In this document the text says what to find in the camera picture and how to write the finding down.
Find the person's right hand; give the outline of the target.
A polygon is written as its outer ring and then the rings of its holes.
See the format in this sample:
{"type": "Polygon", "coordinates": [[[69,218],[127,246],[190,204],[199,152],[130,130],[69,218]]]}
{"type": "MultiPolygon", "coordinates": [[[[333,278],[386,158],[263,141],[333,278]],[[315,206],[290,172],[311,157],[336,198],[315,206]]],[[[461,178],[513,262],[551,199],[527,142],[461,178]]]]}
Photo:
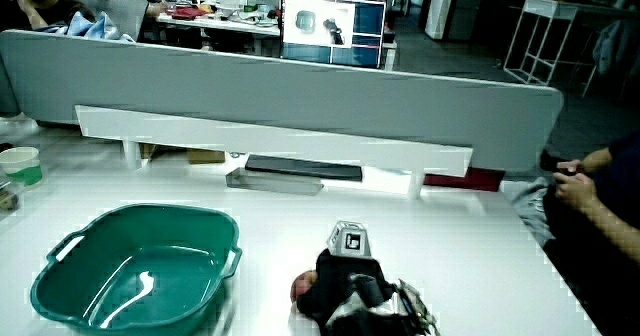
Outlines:
{"type": "Polygon", "coordinates": [[[370,251],[364,225],[339,221],[316,267],[299,275],[290,298],[322,335],[438,335],[435,316],[419,291],[385,279],[370,251]]]}

